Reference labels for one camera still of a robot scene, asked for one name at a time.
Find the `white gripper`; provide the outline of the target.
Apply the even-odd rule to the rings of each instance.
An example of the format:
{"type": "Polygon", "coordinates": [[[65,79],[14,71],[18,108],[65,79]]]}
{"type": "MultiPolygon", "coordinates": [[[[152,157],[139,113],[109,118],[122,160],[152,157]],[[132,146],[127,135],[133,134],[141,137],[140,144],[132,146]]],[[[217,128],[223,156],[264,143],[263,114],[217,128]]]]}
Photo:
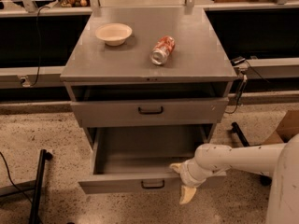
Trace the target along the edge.
{"type": "Polygon", "coordinates": [[[180,173],[182,185],[180,188],[180,204],[189,203],[196,193],[196,188],[206,181],[204,169],[194,160],[187,160],[180,163],[171,163],[170,168],[177,174],[180,173]]]}

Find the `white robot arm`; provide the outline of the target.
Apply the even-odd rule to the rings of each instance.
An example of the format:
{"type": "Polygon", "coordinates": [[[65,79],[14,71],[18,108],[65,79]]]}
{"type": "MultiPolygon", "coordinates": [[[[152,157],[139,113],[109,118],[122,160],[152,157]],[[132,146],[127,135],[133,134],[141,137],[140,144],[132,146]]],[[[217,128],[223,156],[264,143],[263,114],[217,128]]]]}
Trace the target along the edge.
{"type": "Polygon", "coordinates": [[[188,203],[207,179],[229,169],[268,176],[272,185],[266,224],[299,224],[299,135],[286,143],[255,147],[203,144],[191,159],[170,168],[182,181],[181,204],[188,203]]]}

